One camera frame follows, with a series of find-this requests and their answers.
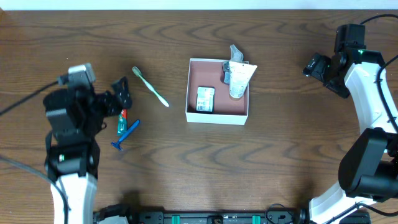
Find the clear blue soap pump bottle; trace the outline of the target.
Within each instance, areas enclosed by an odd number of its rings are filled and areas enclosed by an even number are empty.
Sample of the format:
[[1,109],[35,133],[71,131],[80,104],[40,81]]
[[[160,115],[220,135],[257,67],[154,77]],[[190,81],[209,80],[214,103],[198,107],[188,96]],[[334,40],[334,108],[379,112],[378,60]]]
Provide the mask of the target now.
[[230,45],[229,48],[231,51],[231,58],[227,61],[224,61],[222,64],[224,77],[221,79],[221,81],[227,85],[229,85],[230,83],[230,76],[231,76],[231,72],[229,69],[229,62],[249,63],[248,61],[244,61],[243,53],[240,50],[238,50],[238,48],[234,44]]

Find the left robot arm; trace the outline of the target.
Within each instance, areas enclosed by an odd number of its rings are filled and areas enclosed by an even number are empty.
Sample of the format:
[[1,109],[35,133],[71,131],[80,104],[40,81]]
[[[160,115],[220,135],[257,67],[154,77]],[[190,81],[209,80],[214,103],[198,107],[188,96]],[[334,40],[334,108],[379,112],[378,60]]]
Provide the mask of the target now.
[[113,91],[95,93],[92,84],[59,89],[43,101],[52,127],[45,144],[45,170],[51,188],[55,223],[92,223],[98,181],[100,147],[96,135],[106,123],[132,106],[126,77]]

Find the red green toothpaste tube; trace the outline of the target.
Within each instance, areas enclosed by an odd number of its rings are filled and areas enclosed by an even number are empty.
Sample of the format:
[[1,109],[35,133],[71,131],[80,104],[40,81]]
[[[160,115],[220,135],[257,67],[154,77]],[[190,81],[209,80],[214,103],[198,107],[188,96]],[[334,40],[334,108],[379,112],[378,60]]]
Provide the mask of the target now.
[[127,131],[127,110],[123,109],[118,116],[117,135],[122,136]]

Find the white cardboard box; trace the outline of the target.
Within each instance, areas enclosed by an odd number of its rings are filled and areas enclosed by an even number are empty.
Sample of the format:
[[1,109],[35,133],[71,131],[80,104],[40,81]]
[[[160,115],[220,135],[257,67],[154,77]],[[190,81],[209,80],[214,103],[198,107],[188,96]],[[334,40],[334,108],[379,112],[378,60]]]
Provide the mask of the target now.
[[[191,58],[188,70],[185,115],[187,122],[244,125],[249,115],[249,88],[238,100],[229,97],[229,86],[222,82],[223,60]],[[202,113],[196,110],[197,89],[215,89],[213,111]]]

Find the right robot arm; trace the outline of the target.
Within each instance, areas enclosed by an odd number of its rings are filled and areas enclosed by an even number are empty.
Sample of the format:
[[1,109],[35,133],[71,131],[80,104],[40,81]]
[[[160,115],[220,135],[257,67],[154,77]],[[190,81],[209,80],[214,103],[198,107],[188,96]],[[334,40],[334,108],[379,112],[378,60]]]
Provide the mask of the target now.
[[338,181],[311,199],[301,223],[357,223],[353,213],[397,198],[397,108],[386,82],[387,62],[364,43],[363,24],[336,31],[334,56],[314,54],[303,74],[342,98],[352,97],[360,136],[342,158]]

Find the white lotion tube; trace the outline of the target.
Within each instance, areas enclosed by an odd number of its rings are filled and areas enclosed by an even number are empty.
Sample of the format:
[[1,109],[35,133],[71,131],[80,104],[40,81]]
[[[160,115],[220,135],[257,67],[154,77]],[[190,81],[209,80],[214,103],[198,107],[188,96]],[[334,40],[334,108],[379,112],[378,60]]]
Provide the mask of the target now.
[[244,95],[251,77],[257,69],[257,65],[229,61],[230,80],[229,95],[239,99]]

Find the green white toothbrush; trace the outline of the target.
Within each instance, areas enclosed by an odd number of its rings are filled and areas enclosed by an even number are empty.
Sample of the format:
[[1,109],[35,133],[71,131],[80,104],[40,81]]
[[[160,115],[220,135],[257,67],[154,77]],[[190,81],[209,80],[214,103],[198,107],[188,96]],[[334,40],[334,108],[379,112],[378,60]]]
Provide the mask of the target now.
[[142,82],[145,84],[145,86],[153,92],[153,94],[158,98],[158,100],[165,106],[169,107],[169,102],[144,78],[143,74],[137,67],[132,67],[132,72],[142,80]]

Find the green soap bar box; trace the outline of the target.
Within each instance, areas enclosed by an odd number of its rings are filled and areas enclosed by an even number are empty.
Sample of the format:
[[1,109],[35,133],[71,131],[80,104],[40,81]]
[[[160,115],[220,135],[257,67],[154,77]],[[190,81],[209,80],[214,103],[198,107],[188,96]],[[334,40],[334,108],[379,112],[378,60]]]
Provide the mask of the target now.
[[197,89],[196,110],[212,113],[214,107],[215,89],[213,87],[199,86]]

